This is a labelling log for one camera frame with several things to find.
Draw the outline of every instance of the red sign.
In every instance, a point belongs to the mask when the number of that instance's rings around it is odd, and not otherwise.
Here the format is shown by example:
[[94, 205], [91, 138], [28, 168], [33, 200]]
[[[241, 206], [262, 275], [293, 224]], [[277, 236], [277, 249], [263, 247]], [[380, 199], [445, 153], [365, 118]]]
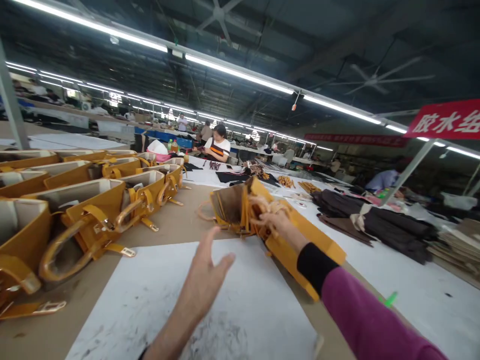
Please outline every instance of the red sign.
[[480, 139], [480, 99], [424, 106], [404, 136]]
[[391, 148], [403, 148], [409, 139], [398, 135], [344, 135], [344, 134], [305, 134], [305, 140], [320, 140], [333, 143], [355, 145], [375, 145]]

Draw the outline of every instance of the finger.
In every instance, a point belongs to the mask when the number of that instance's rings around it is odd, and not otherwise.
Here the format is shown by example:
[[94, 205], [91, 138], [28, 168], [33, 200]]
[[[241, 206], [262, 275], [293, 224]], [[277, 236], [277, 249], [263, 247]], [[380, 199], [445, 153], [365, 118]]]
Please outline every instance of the finger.
[[225, 280], [225, 276], [229, 272], [235, 261], [235, 254], [233, 252], [225, 255], [221, 258], [217, 266], [213, 268], [213, 274], [218, 282], [218, 285], [221, 286]]

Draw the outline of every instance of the blue bin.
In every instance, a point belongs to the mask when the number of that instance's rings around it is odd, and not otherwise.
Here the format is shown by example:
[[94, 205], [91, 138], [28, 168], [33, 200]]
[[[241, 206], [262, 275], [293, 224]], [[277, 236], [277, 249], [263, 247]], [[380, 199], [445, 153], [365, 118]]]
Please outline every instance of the blue bin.
[[176, 138], [176, 143], [180, 148], [186, 148], [186, 149], [191, 149], [194, 147], [194, 141], [193, 140], [187, 140], [183, 139], [181, 137]]

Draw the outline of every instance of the ceiling fan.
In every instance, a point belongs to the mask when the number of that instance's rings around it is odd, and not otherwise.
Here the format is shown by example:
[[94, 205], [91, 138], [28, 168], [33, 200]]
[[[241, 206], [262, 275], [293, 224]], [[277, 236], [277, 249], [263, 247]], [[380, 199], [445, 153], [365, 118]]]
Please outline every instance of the ceiling fan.
[[400, 78], [394, 78], [394, 79], [387, 79], [390, 75], [393, 75], [400, 70], [403, 70], [410, 65], [413, 65], [415, 63], [418, 63], [420, 60], [422, 60], [421, 56], [414, 57], [413, 59], [407, 61], [406, 63], [397, 66], [396, 68], [387, 71], [386, 73], [382, 75], [378, 75], [378, 72], [380, 70], [380, 65], [376, 68], [375, 73], [372, 76], [368, 76], [358, 65], [352, 64], [350, 65], [350, 68], [354, 71], [356, 71], [364, 81], [353, 81], [353, 82], [334, 82], [329, 84], [330, 86], [338, 86], [338, 85], [360, 85], [353, 90], [350, 90], [349, 92], [346, 92], [345, 95], [350, 95], [355, 93], [356, 91], [364, 88], [364, 87], [372, 87], [378, 92], [380, 92], [383, 95], [386, 95], [389, 93], [389, 91], [382, 86], [382, 84], [389, 84], [389, 83], [403, 83], [403, 82], [410, 82], [410, 81], [418, 81], [418, 80], [428, 80], [432, 79], [435, 77], [435, 75], [425, 75], [425, 76], [413, 76], [413, 77], [400, 77]]

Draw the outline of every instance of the black cuff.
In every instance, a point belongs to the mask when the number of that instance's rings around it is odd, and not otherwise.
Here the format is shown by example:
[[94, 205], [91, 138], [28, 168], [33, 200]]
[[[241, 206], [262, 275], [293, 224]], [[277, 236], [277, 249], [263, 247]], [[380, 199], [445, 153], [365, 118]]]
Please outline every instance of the black cuff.
[[322, 296], [322, 286], [327, 275], [338, 266], [313, 242], [309, 242], [300, 251], [296, 262], [296, 269], [308, 280], [320, 296]]

